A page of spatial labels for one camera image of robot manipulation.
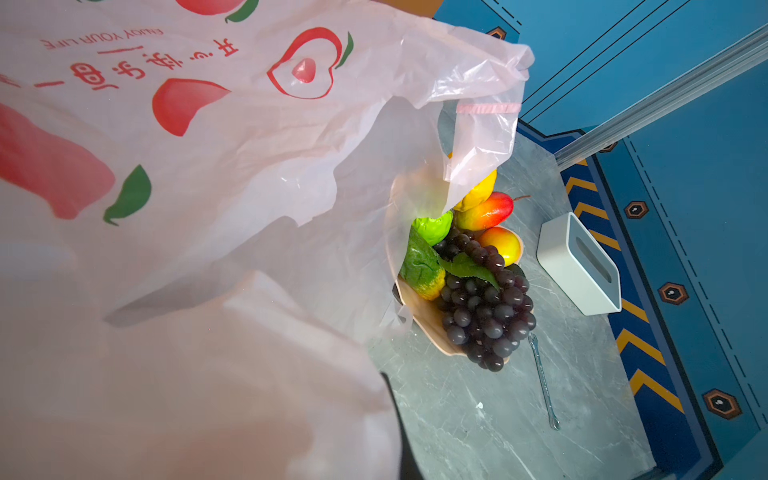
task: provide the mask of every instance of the green fruit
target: green fruit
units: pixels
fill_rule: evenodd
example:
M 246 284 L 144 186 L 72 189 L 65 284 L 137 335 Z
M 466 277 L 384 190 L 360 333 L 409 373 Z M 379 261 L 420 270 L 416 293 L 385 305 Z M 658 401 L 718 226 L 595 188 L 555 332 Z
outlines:
M 445 269 L 440 265 L 440 256 L 413 227 L 400 276 L 427 300 L 436 299 L 445 286 Z
M 440 243 L 440 240 L 448 235 L 451 223 L 453 223 L 453 210 L 448 210 L 448 213 L 440 218 L 417 218 L 413 221 L 413 228 L 429 243 L 429 246 L 432 246 Z

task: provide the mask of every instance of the marble tabletop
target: marble tabletop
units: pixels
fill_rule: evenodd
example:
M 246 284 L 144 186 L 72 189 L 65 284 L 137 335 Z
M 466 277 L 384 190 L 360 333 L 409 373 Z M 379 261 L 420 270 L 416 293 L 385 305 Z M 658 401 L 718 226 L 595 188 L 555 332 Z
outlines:
M 515 204 L 503 225 L 523 239 L 519 264 L 535 303 L 541 361 L 561 430 L 549 427 L 528 342 L 501 372 L 445 356 L 414 324 L 376 340 L 419 468 L 438 479 L 629 480 L 655 465 L 607 316 L 584 316 L 536 261 L 541 224 L 571 210 L 554 157 L 518 135 L 496 190 Z

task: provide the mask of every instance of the pink stripe on bag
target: pink stripe on bag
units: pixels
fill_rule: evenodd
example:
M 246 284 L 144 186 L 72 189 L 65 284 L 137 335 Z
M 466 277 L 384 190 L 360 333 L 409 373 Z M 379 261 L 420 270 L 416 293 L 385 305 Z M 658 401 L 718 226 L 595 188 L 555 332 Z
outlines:
M 460 104 L 457 114 L 518 114 L 522 104 Z

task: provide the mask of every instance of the bunch of grapes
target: bunch of grapes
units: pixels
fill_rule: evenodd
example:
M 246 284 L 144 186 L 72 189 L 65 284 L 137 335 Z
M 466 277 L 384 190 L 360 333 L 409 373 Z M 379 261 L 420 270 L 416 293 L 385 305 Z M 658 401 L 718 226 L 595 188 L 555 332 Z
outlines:
M 498 372 L 504 358 L 511 355 L 528 333 L 536 327 L 533 302 L 526 295 L 528 280 L 516 264 L 504 268 L 504 257 L 496 247 L 481 247 L 472 232 L 452 228 L 435 245 L 447 260 L 462 251 L 494 274 L 496 287 L 479 278 L 445 276 L 445 287 L 435 301 L 444 312 L 442 326 L 449 340 L 461 345 L 467 357 L 483 369 Z

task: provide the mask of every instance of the red heart outline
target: red heart outline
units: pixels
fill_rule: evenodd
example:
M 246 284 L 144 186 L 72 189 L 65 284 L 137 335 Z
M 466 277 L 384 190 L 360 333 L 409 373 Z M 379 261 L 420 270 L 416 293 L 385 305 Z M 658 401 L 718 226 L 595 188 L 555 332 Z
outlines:
M 275 75 L 272 73 L 275 71 L 275 68 L 281 66 L 285 62 L 289 61 L 291 58 L 293 58 L 293 54 L 296 53 L 296 51 L 301 48 L 302 45 L 306 44 L 309 41 L 316 40 L 318 38 L 325 38 L 327 41 L 330 41 L 336 46 L 336 61 L 333 62 L 333 64 L 328 67 L 328 75 L 331 77 L 331 85 L 328 87 L 328 90 L 326 93 L 320 95 L 319 97 L 312 97 L 312 98 L 304 98 L 304 97 L 297 97 L 296 95 L 291 95 L 287 91 L 283 90 L 283 87 L 280 87 L 280 84 L 277 83 L 277 80 L 275 79 Z M 266 73 L 266 76 L 270 78 L 272 81 L 272 84 L 277 88 L 277 90 L 280 91 L 280 93 L 288 95 L 289 97 L 293 98 L 301 98 L 302 100 L 317 100 L 318 98 L 323 98 L 328 93 L 331 92 L 331 88 L 333 88 L 333 67 L 336 66 L 336 64 L 339 63 L 339 60 L 341 60 L 341 51 L 342 51 L 342 45 L 341 40 L 339 40 L 339 37 L 336 36 L 335 33 L 330 31 L 328 28 L 325 27 L 315 27 L 310 28 L 309 30 L 303 31 L 299 34 L 298 37 L 296 37 L 295 40 L 293 40 L 293 43 L 290 44 L 288 47 L 288 50 L 283 54 L 283 57 L 277 61 L 276 64 L 272 65 L 272 68 L 269 69 L 269 71 Z

